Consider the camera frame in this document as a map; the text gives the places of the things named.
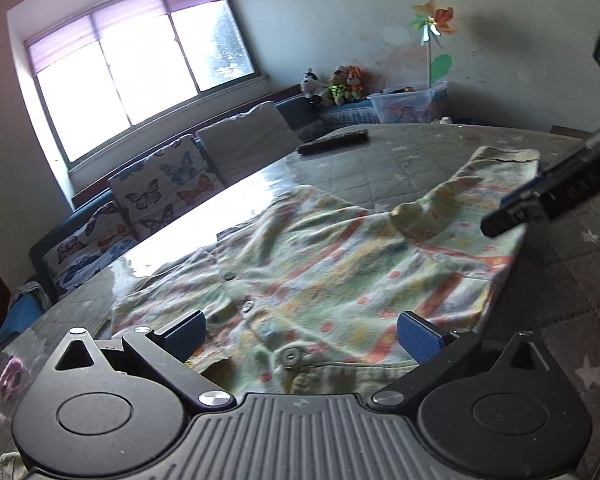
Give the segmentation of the blue cloth on sofa arm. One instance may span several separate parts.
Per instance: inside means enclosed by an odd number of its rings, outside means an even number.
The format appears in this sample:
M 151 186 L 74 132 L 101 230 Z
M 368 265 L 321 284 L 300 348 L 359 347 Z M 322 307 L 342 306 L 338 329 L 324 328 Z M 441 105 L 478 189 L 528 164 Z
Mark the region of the blue cloth on sofa arm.
M 30 281 L 18 287 L 9 299 L 6 318 L 0 328 L 0 350 L 29 328 L 52 302 L 43 286 Z

